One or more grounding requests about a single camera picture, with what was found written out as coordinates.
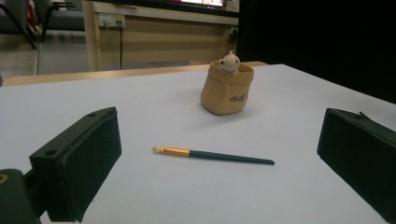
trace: dark background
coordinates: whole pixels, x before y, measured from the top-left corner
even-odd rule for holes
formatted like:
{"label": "dark background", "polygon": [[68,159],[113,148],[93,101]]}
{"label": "dark background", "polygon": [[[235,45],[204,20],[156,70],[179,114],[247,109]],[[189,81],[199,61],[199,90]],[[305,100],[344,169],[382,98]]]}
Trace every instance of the dark background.
{"label": "dark background", "polygon": [[240,0],[238,57],[283,63],[396,104],[395,2]]}

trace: makeup brush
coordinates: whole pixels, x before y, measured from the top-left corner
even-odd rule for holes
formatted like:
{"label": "makeup brush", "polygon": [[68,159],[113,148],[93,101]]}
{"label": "makeup brush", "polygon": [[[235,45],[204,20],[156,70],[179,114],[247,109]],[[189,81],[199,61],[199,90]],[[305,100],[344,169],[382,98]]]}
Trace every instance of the makeup brush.
{"label": "makeup brush", "polygon": [[188,150],[188,149],[176,148],[176,147],[154,147],[153,150],[155,152],[162,154],[193,157],[198,159],[208,159],[208,160],[216,160],[216,161],[240,161],[240,162],[275,165],[274,161],[267,159],[234,156],[234,155],[205,152],[205,151],[194,151],[194,150]]}

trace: plush toy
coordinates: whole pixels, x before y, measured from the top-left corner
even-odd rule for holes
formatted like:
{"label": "plush toy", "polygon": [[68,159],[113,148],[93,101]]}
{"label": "plush toy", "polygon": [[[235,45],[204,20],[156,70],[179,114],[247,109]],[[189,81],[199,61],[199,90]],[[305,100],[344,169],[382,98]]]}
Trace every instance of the plush toy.
{"label": "plush toy", "polygon": [[239,58],[233,53],[233,50],[230,50],[230,53],[220,60],[220,71],[222,73],[229,72],[235,76],[239,72],[240,63]]}

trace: beige pouch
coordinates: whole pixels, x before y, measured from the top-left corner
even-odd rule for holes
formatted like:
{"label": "beige pouch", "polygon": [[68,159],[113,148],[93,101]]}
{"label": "beige pouch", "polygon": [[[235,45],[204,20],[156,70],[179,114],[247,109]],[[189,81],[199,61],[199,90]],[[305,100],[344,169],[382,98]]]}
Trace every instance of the beige pouch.
{"label": "beige pouch", "polygon": [[213,114],[229,115],[244,109],[248,90],[253,80],[253,68],[241,63],[235,75],[220,71],[220,62],[210,64],[206,82],[201,93],[204,108]]}

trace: cable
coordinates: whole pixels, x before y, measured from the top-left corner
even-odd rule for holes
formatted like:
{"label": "cable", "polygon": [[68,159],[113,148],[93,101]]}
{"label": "cable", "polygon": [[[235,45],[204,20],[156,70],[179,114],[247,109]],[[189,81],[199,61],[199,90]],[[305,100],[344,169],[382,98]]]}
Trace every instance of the cable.
{"label": "cable", "polygon": [[122,70],[122,21],[117,21],[120,27],[120,70]]}
{"label": "cable", "polygon": [[107,21],[106,20],[103,20],[103,24],[105,25],[105,27],[106,27],[106,33],[107,33],[107,39],[108,39],[108,45],[110,46],[110,51],[111,51],[111,55],[112,55],[112,58],[113,58],[113,64],[114,64],[114,68],[115,68],[115,70],[118,70],[118,68],[117,68],[117,64],[116,64],[116,58],[114,57],[114,51],[113,51],[113,48],[111,47],[111,40],[110,40],[110,34],[108,33],[108,25],[107,25]]}
{"label": "cable", "polygon": [[235,39],[238,35],[238,32],[236,31],[236,29],[233,30],[233,43],[231,44],[231,49],[233,49],[233,45],[235,44]]}

